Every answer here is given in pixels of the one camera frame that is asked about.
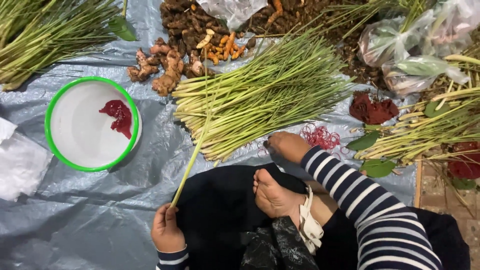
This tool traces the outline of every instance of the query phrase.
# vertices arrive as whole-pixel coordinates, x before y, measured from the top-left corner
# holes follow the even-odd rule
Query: bare foot
[[[280,186],[265,169],[257,170],[253,176],[255,203],[270,218],[290,216],[293,224],[300,228],[300,207],[306,196]]]

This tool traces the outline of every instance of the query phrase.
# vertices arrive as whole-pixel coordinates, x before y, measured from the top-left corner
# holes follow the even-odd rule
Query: green bowl rim
[[[123,96],[127,99],[128,104],[130,105],[130,108],[131,108],[131,111],[132,111],[132,120],[133,120],[133,134],[132,134],[132,137],[130,138],[130,142],[128,143],[128,146],[125,149],[125,151],[113,162],[111,162],[107,165],[101,166],[101,167],[96,167],[96,168],[89,168],[89,167],[80,166],[80,165],[77,165],[77,164],[69,161],[68,159],[66,159],[60,153],[60,151],[57,149],[57,146],[53,142],[53,138],[52,138],[52,135],[51,135],[51,129],[50,129],[50,120],[51,120],[51,117],[52,117],[52,112],[53,112],[53,109],[54,109],[55,105],[57,104],[57,101],[60,99],[60,97],[65,92],[67,92],[70,88],[72,88],[73,86],[75,86],[77,84],[80,84],[80,83],[91,82],[91,81],[99,81],[99,82],[107,83],[107,84],[115,87],[115,89],[117,89],[120,93],[122,93]],[[130,151],[133,148],[133,145],[135,144],[135,141],[137,140],[138,127],[139,127],[139,119],[138,119],[137,106],[135,105],[135,103],[133,102],[133,99],[130,97],[130,95],[127,93],[127,91],[125,91],[125,89],[123,89],[123,87],[121,87],[116,82],[114,82],[112,80],[109,80],[109,79],[106,79],[106,78],[97,77],[97,76],[82,77],[80,79],[74,80],[74,81],[66,84],[64,87],[62,87],[53,96],[52,100],[48,104],[47,113],[45,114],[45,137],[47,139],[47,143],[48,143],[48,146],[50,147],[50,150],[60,161],[67,164],[71,168],[73,168],[75,170],[78,170],[78,171],[82,171],[82,172],[103,171],[103,170],[106,170],[108,168],[113,167],[114,165],[119,163],[122,159],[124,159],[128,155],[128,153],[130,153]]]

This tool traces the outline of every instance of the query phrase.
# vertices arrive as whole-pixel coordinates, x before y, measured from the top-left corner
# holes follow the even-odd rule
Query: tiled floor
[[[436,177],[435,170],[424,164],[420,180],[420,207],[437,213],[452,215],[463,239],[470,246],[471,270],[480,270],[480,193],[461,191],[468,204],[466,209],[449,187]]]

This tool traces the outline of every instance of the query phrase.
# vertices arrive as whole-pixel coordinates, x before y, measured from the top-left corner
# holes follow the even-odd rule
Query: white cloth
[[[31,195],[45,175],[52,153],[0,117],[0,198],[15,200],[21,192]]]
[[[300,205],[300,236],[305,242],[310,254],[313,255],[317,248],[322,245],[320,239],[324,235],[324,230],[310,213],[313,201],[312,188],[308,186],[307,191],[308,198],[303,205]]]

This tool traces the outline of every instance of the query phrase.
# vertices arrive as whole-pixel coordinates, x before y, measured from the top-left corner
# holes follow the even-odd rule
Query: striped sleeve
[[[417,215],[380,185],[319,146],[305,154],[301,166],[353,220],[359,270],[443,269]]]
[[[157,250],[158,263],[156,270],[187,270],[188,251],[187,247],[178,252],[166,253]]]

